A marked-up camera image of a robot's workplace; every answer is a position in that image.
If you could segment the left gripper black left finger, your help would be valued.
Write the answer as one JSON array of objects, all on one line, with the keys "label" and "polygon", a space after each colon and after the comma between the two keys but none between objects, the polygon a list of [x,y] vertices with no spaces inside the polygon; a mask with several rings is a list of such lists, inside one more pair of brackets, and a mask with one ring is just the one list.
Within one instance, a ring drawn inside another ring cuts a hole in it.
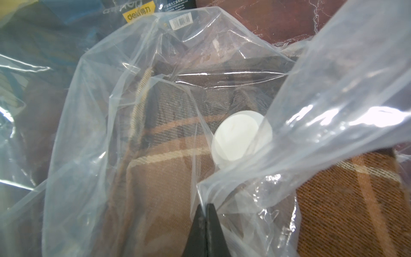
[{"label": "left gripper black left finger", "polygon": [[182,257],[207,256],[207,219],[201,205],[195,212],[191,230]]}]

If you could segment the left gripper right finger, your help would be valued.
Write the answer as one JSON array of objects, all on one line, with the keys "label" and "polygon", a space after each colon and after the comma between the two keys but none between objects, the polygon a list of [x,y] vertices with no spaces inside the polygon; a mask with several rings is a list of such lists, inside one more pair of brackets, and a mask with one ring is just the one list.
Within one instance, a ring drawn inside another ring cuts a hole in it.
[{"label": "left gripper right finger", "polygon": [[209,203],[206,205],[205,221],[206,256],[231,257],[214,204]]}]

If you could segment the brown plaid blanket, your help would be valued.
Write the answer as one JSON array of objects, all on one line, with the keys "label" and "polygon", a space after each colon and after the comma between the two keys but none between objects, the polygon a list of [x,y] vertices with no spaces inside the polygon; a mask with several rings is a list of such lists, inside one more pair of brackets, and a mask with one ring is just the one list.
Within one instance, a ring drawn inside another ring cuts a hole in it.
[{"label": "brown plaid blanket", "polygon": [[[179,257],[197,206],[197,181],[216,169],[199,122],[212,132],[230,114],[265,113],[293,63],[279,57],[178,71],[157,63],[135,105],[138,127],[118,167],[91,255]],[[239,186],[219,211],[234,257],[408,257],[411,207],[393,149],[339,162],[275,206],[273,177]]]}]

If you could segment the clear plastic vacuum bag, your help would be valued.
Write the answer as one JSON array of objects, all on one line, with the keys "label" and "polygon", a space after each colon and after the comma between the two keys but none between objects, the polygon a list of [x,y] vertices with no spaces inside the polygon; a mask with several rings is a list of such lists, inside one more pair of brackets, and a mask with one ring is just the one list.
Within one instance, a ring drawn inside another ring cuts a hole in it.
[{"label": "clear plastic vacuum bag", "polygon": [[268,208],[319,172],[381,149],[394,150],[411,206],[410,1],[345,1],[314,37],[283,49],[245,19],[215,5],[155,12],[72,65],[1,64],[1,256],[93,257],[138,127],[134,107],[166,81],[153,75],[159,62],[178,71],[266,57],[293,63],[267,111],[256,111],[273,138],[197,181],[192,223],[209,203],[219,219],[241,185],[273,177]]}]

